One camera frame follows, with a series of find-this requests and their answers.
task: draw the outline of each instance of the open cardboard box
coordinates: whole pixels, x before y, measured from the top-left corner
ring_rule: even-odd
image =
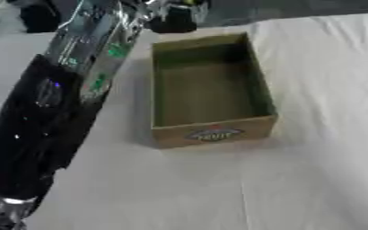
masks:
[[[161,148],[268,137],[276,109],[247,33],[153,44]]]

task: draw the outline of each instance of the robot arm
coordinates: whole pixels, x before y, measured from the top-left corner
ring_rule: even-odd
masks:
[[[0,229],[24,229],[67,168],[143,28],[188,32],[206,0],[89,0],[57,30],[0,111]]]

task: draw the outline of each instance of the box label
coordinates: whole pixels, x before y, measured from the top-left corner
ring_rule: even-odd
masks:
[[[231,128],[211,128],[207,130],[199,130],[187,136],[187,139],[199,140],[204,142],[222,141],[243,133],[240,129]]]

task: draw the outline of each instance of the white table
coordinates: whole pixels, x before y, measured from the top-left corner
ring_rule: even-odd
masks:
[[[191,36],[223,31],[250,33],[280,114],[272,138],[149,147],[149,44],[183,35],[146,32],[30,229],[368,230],[368,14]],[[0,39],[0,104],[51,37]]]

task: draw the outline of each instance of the table surface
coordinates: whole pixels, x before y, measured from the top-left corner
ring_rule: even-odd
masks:
[[[247,31],[280,119],[260,142],[150,146],[150,43]],[[0,39],[0,105],[53,34]],[[368,229],[368,14],[145,32],[31,229]]]

